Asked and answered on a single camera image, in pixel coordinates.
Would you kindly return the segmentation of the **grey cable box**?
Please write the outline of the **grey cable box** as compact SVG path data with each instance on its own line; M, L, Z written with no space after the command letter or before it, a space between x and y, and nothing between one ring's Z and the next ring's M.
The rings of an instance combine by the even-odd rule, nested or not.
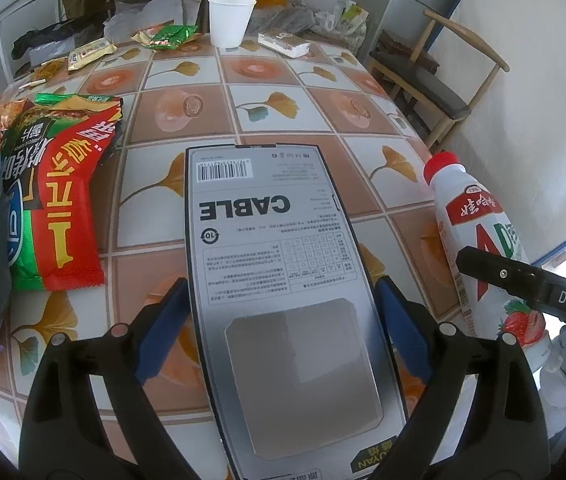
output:
M367 479L407 421L355 232L314 145L185 153L198 359L237 479Z

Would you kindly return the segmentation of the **white yogurt drink bottle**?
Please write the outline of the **white yogurt drink bottle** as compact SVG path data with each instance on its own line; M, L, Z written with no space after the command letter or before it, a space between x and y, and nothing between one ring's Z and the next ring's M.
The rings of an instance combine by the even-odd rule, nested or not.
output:
M466 246L528 261L504 208L450 152L440 152L428 159L423 177L434 194L438 233L470 334L487 339L503 332L513 334L530 369L538 370L550 356L544 316L505 290L462 274L456 263L458 253Z

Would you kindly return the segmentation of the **white paper cup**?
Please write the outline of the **white paper cup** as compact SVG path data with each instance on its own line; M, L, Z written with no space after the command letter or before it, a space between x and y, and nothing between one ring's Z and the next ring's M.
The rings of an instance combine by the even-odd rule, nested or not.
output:
M213 47L240 47L256 0L208 0L209 35Z

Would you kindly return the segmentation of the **white mattress blue edge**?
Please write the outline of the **white mattress blue edge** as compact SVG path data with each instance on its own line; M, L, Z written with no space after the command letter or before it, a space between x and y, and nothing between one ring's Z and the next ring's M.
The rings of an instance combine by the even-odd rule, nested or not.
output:
M566 0L461 0L452 18L510 70L444 147L500 200L538 260L566 241Z

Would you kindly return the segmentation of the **red green noodle bag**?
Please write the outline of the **red green noodle bag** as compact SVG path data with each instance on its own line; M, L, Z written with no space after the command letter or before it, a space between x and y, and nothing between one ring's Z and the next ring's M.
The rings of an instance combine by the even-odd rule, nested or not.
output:
M90 182L119 133L119 96L39 93L8 102L1 178L16 290L100 286Z

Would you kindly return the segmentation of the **wooden chair black seat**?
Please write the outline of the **wooden chair black seat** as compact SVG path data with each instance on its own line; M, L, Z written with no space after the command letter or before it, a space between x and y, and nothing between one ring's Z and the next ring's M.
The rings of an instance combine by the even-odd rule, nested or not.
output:
M390 97L394 99L400 91L405 91L418 103L424 105L432 112L440 114L434 129L428 133L424 143L427 148L435 148L439 151L446 136L458 131L472 114L473 110L480 104L489 87L492 85L500 72L509 73L510 66L503 58L487 44L487 42L469 30L468 28L444 18L430 8L423 10L423 15L428 18L428 24L423 30L419 40L406 58L401 55L389 54L387 52L372 51L370 53L369 66L373 72L380 73L385 79L394 84ZM420 66L417 60L424 52L426 40L430 38L436 25L449 30L475 51L489 58L494 65L484 81L478 87L469 102L464 101L447 84L438 79L425 67Z

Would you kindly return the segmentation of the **green pea snack bag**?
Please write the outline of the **green pea snack bag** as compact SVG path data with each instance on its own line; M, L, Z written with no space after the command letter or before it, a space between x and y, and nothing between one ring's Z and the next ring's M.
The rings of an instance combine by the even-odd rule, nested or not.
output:
M178 50L184 44L196 39L199 36L197 25L176 25L169 24L158 30L149 39L147 47L152 50Z

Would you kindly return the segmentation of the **yellow cracker packet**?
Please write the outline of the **yellow cracker packet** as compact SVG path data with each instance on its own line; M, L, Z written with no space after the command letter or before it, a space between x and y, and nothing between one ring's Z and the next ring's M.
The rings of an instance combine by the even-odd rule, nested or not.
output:
M117 47L115 44L112 44L106 38L93 40L89 42L89 44L77 47L68 54L67 70L68 72L81 70L84 66L103 58L105 55L115 53L116 51Z

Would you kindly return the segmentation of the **yellow orange snack bag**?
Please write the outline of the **yellow orange snack bag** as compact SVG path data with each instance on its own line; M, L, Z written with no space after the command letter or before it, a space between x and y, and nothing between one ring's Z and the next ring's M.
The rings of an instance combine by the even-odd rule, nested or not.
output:
M164 22L146 29L140 29L131 36L131 40L144 48L151 45L152 39L164 28L171 26L171 22Z

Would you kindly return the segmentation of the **brown white small box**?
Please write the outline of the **brown white small box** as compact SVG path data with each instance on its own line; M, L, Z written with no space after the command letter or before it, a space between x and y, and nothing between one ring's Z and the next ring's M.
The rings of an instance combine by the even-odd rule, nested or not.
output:
M282 29L259 32L257 42L285 58L302 58L310 51L310 42Z

